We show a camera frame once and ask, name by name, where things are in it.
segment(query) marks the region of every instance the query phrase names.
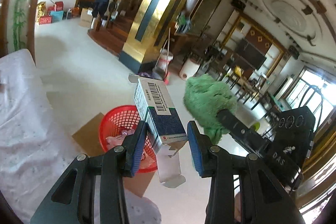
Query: staircase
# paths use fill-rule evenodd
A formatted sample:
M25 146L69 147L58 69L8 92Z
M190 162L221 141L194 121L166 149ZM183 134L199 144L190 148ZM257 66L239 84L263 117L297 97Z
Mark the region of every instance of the staircase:
M106 28L98 25L94 29L89 29L89 37L113 55L119 56L141 2L142 0L131 0L125 16L118 16L114 21L109 22Z

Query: black pillar base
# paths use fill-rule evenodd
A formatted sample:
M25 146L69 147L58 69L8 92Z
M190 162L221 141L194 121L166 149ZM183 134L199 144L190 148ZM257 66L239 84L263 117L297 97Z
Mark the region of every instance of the black pillar base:
M120 53L119 61L128 67L134 74L139 74L141 72L152 73L156 63L156 61L140 63L124 51Z

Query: barcode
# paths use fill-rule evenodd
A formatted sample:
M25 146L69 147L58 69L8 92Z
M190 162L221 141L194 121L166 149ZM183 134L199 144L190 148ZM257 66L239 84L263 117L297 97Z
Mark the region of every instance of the barcode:
M158 90L156 89L155 84L148 82L148 87L152 94L157 111L166 111L165 108L163 107L162 101L159 97L159 93L158 93Z

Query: television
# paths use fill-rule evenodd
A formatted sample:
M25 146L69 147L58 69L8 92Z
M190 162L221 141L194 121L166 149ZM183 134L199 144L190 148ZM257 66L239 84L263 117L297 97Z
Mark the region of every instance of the television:
M260 67L266 60L265 55L246 39L242 39L240 41L236 49L236 53L244 58L248 63L250 63L253 66L253 69L256 70L260 69Z

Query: barcode label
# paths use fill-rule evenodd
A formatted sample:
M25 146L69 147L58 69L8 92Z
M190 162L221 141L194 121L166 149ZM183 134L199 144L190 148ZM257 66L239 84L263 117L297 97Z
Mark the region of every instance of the barcode label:
M158 90L155 83L147 82L149 91L155 103L155 110L158 115L171 115L161 91Z

